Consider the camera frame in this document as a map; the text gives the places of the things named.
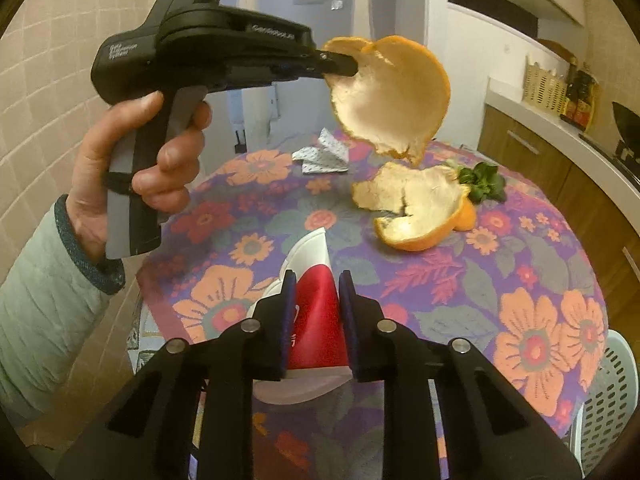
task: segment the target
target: wooden cabinet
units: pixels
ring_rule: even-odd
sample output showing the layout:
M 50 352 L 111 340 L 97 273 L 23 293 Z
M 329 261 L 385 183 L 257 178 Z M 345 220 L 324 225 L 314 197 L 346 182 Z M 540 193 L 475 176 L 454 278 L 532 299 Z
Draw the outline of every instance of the wooden cabinet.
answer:
M 640 341 L 640 237 L 587 174 L 572 166 L 556 207 L 591 261 L 607 303 L 610 326 Z
M 509 116 L 487 107 L 478 150 L 528 178 L 571 226 L 596 274 L 609 325 L 640 358 L 640 237 L 580 168 Z
M 509 116 L 486 107 L 478 151 L 535 182 L 555 203 L 571 161 Z

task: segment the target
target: orange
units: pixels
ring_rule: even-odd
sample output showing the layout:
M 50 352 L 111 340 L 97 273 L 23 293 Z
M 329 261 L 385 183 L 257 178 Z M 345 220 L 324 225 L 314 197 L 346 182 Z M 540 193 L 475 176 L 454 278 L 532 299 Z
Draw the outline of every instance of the orange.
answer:
M 447 166 L 412 170 L 386 163 L 369 181 L 353 184 L 353 201 L 362 209 L 395 213 L 374 218 L 378 237 L 403 251 L 423 251 L 439 244 L 461 220 L 469 187 Z
M 454 229 L 456 231 L 471 231 L 476 226 L 477 219 L 476 206 L 465 196 L 462 211 L 460 211 L 460 216 L 458 216 Z
M 353 77 L 326 75 L 334 113 L 344 131 L 380 154 L 417 166 L 447 114 L 449 78 L 423 45 L 400 36 L 375 43 L 335 38 L 323 47 L 353 56 Z

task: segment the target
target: finger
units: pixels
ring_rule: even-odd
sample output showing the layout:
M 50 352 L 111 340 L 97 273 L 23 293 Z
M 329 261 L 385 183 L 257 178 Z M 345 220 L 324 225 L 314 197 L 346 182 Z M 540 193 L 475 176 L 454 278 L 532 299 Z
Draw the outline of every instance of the finger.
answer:
M 141 196 L 180 189 L 193 181 L 200 171 L 198 159 L 179 166 L 173 171 L 162 171 L 159 166 L 141 170 L 133 176 L 133 191 Z
M 153 119 L 163 101 L 158 91 L 111 107 L 84 136 L 79 153 L 91 160 L 109 160 L 116 142 Z
M 204 134 L 194 127 L 166 143 L 158 152 L 158 166 L 163 171 L 172 171 L 198 159 L 204 148 Z
M 196 106 L 191 117 L 191 125 L 197 130 L 204 130 L 211 124 L 211 107 L 206 102 L 201 102 Z
M 166 193 L 146 195 L 142 200 L 151 208 L 163 213 L 176 214 L 189 205 L 189 192 L 185 187 Z

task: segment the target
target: light green jacket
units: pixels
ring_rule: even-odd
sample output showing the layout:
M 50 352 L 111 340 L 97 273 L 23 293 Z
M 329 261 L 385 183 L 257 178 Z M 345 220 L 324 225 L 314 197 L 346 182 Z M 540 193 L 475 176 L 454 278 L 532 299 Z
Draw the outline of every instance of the light green jacket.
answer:
M 124 286 L 122 261 L 97 267 L 84 255 L 65 199 L 46 213 L 0 285 L 0 404 L 16 426 L 47 411 Z

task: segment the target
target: wicker basket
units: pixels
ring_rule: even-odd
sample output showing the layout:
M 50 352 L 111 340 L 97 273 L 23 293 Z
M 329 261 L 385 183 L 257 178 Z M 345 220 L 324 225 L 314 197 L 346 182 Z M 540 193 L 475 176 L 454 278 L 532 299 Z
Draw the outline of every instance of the wicker basket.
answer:
M 538 63 L 530 64 L 527 59 L 527 73 L 524 80 L 524 96 L 522 100 L 543 112 L 558 117 L 564 103 L 566 83 L 556 76 L 540 68 Z

